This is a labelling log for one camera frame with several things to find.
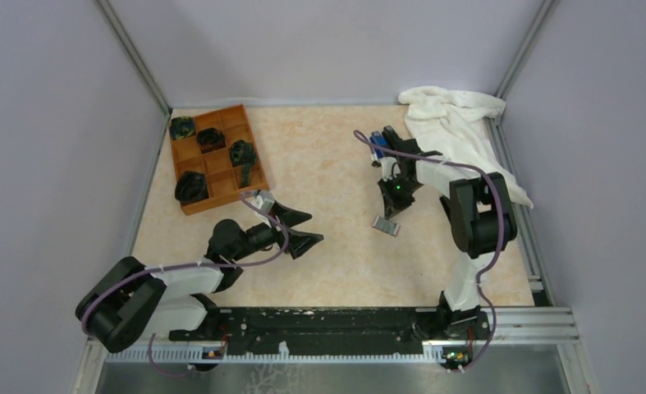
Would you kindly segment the staple box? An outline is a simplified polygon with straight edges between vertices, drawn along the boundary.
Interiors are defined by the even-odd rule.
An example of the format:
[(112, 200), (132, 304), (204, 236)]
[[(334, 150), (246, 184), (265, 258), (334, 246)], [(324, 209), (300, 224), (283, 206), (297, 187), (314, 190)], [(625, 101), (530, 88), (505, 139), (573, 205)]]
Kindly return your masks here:
[(396, 237), (400, 230), (397, 223), (381, 216), (377, 216), (373, 220), (372, 228), (393, 237)]

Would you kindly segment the black stapler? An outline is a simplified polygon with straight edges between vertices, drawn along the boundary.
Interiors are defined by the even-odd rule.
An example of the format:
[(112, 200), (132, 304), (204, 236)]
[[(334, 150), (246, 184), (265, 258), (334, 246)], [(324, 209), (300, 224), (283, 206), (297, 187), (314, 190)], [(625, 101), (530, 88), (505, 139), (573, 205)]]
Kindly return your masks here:
[(403, 140), (392, 126), (384, 126), (382, 130), (383, 138), (387, 143), (387, 147), (392, 150), (405, 152), (405, 140)]

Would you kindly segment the blue stapler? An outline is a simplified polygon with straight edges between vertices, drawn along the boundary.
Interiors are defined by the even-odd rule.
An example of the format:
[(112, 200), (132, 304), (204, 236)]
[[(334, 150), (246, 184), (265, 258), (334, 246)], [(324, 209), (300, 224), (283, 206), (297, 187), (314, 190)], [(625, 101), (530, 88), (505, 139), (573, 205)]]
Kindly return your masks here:
[(373, 145), (373, 151), (377, 156), (383, 156), (386, 153), (385, 150), (390, 149), (389, 143), (380, 131), (373, 131), (369, 140)]

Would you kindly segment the orange wooden divided tray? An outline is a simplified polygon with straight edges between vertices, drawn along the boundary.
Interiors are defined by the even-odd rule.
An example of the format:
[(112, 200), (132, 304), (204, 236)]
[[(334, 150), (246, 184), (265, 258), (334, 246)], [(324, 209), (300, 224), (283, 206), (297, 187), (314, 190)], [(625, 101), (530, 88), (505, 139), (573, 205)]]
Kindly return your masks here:
[[(196, 134), (183, 140), (172, 140), (168, 129), (176, 184), (180, 176), (187, 171), (202, 172), (208, 182), (207, 199), (190, 205), (181, 205), (176, 200), (184, 214), (193, 215), (233, 203), (245, 191), (269, 188), (244, 105), (237, 104), (199, 115), (179, 117), (193, 117), (196, 134), (209, 127), (219, 129), (226, 141), (224, 149), (201, 153), (196, 142)], [(246, 140), (254, 144), (257, 153), (257, 162), (254, 165), (241, 167), (231, 165), (229, 148), (237, 140)]]

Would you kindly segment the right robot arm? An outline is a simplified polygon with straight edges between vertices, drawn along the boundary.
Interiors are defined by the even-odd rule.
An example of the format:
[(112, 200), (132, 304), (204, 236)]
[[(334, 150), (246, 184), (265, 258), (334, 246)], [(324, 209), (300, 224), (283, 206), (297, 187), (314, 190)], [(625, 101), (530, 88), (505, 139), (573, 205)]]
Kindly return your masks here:
[(402, 139), (391, 128), (375, 131), (370, 146), (373, 165), (382, 172), (378, 187), (384, 221), (407, 210), (423, 186), (440, 194), (460, 261), (440, 295), (438, 331), (447, 338), (489, 338), (496, 315), (481, 306), (491, 304), (483, 276), (518, 232), (505, 177), (456, 163), (440, 151), (423, 151), (416, 140)]

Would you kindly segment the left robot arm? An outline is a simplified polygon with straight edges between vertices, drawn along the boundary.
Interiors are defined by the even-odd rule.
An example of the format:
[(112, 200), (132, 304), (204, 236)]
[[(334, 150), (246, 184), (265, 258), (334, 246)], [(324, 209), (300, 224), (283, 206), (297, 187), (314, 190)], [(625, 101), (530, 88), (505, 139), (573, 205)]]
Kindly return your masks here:
[(259, 224), (244, 229), (233, 219), (219, 221), (205, 255), (192, 263), (150, 268), (133, 256), (118, 261), (76, 306), (82, 331), (111, 353), (151, 336), (215, 337), (221, 319), (208, 296), (235, 284), (249, 267), (245, 258), (277, 247), (266, 263), (283, 254), (297, 259), (324, 239), (295, 229), (312, 219), (309, 213), (264, 197), (252, 208)]

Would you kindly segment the white towel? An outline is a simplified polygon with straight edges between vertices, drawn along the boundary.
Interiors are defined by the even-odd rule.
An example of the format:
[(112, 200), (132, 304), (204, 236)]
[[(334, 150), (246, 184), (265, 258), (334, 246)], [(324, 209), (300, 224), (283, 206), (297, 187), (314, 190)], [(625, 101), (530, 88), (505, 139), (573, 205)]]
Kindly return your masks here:
[(506, 180), (511, 201), (533, 208), (534, 203), (515, 176), (498, 161), (485, 130), (484, 120), (499, 118), (506, 102), (489, 94), (419, 86), (404, 90), (398, 102), (406, 105), (405, 127), (423, 151), (436, 150), (452, 162), (485, 172), (499, 172)]

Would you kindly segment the dark rolled tie back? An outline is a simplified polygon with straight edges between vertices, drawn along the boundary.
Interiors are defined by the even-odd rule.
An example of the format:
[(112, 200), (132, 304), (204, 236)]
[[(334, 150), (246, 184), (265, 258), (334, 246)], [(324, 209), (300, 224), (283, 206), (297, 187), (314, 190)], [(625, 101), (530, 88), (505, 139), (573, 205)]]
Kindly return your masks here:
[(257, 162), (254, 144), (246, 140), (237, 140), (229, 148), (229, 159), (233, 167), (254, 165)]

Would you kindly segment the dark rolled tie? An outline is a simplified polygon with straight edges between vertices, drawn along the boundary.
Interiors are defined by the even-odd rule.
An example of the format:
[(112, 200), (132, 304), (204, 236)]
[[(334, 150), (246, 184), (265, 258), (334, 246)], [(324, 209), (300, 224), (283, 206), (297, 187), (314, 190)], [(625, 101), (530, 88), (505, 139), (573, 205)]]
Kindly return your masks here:
[(237, 140), (229, 148), (229, 159), (233, 167), (254, 165), (257, 162), (254, 144), (246, 140)]
[(209, 197), (207, 177), (202, 172), (184, 172), (177, 181), (174, 198), (181, 205), (190, 205)]
[(175, 117), (170, 120), (169, 134), (172, 140), (183, 140), (196, 134), (193, 117)]
[(224, 149), (226, 146), (224, 134), (215, 127), (209, 127), (196, 134), (196, 142), (201, 153)]

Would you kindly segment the dark rolled tie front right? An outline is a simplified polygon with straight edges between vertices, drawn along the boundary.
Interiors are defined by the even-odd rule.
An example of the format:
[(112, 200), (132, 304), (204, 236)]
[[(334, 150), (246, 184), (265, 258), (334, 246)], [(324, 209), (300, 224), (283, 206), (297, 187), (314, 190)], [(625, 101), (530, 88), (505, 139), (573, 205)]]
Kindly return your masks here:
[(174, 198), (181, 205), (190, 205), (209, 197), (207, 177), (202, 172), (184, 172), (177, 181)]

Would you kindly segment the dark rolled tie middle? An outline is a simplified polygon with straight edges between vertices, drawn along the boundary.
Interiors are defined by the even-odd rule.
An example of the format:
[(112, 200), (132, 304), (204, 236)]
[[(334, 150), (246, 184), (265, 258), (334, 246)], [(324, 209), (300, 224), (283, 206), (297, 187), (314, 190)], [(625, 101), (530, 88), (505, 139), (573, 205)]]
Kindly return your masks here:
[(224, 149), (226, 146), (224, 134), (215, 127), (209, 127), (196, 134), (196, 142), (201, 153)]

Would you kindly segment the dark rolled tie front left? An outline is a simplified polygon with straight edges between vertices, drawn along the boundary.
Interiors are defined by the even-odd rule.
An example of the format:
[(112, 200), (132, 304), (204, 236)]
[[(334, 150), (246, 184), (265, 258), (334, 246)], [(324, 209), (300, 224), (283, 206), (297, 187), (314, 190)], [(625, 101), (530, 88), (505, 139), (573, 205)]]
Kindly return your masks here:
[(169, 134), (172, 140), (183, 140), (196, 134), (193, 117), (175, 117), (170, 120)]

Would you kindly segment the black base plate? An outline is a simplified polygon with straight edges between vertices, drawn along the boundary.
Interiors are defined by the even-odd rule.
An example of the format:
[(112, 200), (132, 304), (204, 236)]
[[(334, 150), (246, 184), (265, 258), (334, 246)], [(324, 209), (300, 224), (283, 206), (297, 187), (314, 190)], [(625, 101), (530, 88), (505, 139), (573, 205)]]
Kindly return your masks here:
[(488, 316), (444, 313), (436, 307), (213, 308), (194, 330), (171, 341), (216, 341), (227, 355), (273, 355), (285, 342), (291, 355), (418, 355), (426, 341), (485, 340)]

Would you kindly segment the aluminium frame rail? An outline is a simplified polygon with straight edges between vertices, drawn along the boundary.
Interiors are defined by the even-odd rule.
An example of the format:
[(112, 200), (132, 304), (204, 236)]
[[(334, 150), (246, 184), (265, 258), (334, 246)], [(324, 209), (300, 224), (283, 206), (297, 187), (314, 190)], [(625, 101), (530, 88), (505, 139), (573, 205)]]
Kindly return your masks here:
[(215, 308), (88, 342), (75, 393), (595, 393), (572, 312), (501, 307), (446, 334), (433, 308)]

